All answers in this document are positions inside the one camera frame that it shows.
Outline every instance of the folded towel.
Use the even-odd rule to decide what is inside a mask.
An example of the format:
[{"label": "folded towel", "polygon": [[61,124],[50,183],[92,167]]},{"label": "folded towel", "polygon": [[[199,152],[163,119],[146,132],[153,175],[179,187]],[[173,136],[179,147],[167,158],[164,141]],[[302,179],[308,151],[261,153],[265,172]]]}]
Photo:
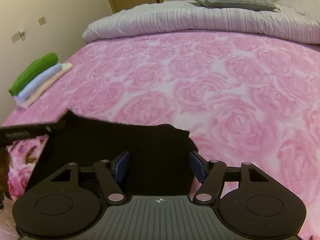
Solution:
[{"label": "folded towel", "polygon": [[32,62],[13,83],[12,87],[9,89],[10,95],[17,96],[37,75],[57,63],[58,57],[53,52]]},{"label": "folded towel", "polygon": [[21,101],[26,100],[32,94],[32,92],[36,90],[37,87],[39,87],[47,79],[49,79],[50,77],[58,73],[61,70],[61,68],[62,68],[62,65],[61,63],[58,62],[56,65],[49,67],[47,70],[37,75],[18,94],[18,97],[20,98],[20,100]]},{"label": "folded towel", "polygon": [[33,93],[27,98],[27,100],[20,100],[19,97],[14,97],[14,100],[17,103],[17,106],[28,108],[33,104],[34,101],[36,101],[43,92],[45,92],[53,83],[55,83],[61,76],[63,76],[67,71],[69,71],[72,68],[72,65],[70,63],[63,63],[62,69],[53,75],[51,78],[49,78],[47,81],[45,81],[42,85],[40,85]]}]

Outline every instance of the electrical outlet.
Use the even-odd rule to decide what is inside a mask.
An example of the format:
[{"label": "electrical outlet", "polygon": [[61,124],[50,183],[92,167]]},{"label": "electrical outlet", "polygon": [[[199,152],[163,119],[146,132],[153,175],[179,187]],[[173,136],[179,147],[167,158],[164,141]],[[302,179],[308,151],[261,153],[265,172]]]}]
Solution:
[{"label": "electrical outlet", "polygon": [[14,35],[11,36],[11,41],[14,44],[15,42],[17,42],[19,40],[19,36],[18,33],[15,33]]},{"label": "electrical outlet", "polygon": [[47,23],[44,16],[41,17],[40,19],[38,19],[38,21],[39,21],[40,25],[44,25],[45,23]]},{"label": "electrical outlet", "polygon": [[26,32],[24,30],[18,31],[17,34],[22,41],[26,39]]}]

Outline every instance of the metal bolt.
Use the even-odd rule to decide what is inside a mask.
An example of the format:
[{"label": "metal bolt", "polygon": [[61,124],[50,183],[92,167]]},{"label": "metal bolt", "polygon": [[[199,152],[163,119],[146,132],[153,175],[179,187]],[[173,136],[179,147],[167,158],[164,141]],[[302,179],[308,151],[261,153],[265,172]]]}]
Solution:
[{"label": "metal bolt", "polygon": [[206,193],[201,193],[196,196],[196,199],[199,201],[209,201],[211,199],[211,196]]},{"label": "metal bolt", "polygon": [[108,196],[108,199],[111,200],[111,201],[117,202],[117,201],[123,200],[124,196],[122,194],[119,194],[119,193],[113,193],[113,194]]}]

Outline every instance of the black cloth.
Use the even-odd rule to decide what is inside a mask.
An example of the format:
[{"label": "black cloth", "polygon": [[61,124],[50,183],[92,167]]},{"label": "black cloth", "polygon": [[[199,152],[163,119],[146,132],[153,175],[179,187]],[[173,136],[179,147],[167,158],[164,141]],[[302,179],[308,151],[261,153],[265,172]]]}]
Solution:
[{"label": "black cloth", "polygon": [[130,195],[187,195],[193,174],[188,155],[197,151],[189,132],[169,124],[137,126],[87,119],[67,112],[66,125],[53,131],[31,174],[26,190],[69,162],[79,167],[112,160],[124,150],[130,167],[120,183]]}]

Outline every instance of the pink floral bedspread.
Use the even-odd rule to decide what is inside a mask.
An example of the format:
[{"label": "pink floral bedspread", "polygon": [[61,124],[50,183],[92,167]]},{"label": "pink floral bedspread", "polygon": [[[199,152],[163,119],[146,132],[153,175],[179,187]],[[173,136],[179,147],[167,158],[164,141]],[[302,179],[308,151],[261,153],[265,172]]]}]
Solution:
[{"label": "pink floral bedspread", "polygon": [[[207,160],[249,161],[298,195],[303,239],[320,239],[320,52],[262,35],[186,31],[101,40],[4,125],[74,113],[112,122],[170,123],[190,131]],[[10,194],[23,194],[46,136],[15,143]],[[194,183],[192,193],[199,187]]]}]

